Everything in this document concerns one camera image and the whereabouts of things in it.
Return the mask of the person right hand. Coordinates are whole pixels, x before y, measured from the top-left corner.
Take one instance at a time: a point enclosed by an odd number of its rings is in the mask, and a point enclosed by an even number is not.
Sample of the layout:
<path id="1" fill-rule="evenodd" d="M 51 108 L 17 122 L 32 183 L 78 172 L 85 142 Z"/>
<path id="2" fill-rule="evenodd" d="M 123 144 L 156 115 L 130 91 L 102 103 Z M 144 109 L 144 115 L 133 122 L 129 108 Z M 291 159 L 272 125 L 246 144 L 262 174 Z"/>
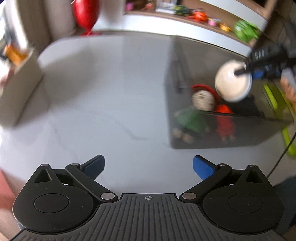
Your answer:
<path id="1" fill-rule="evenodd" d="M 280 84 L 286 99 L 290 102 L 295 111 L 295 77 L 292 77 L 291 69 L 286 68 L 282 71 Z"/>

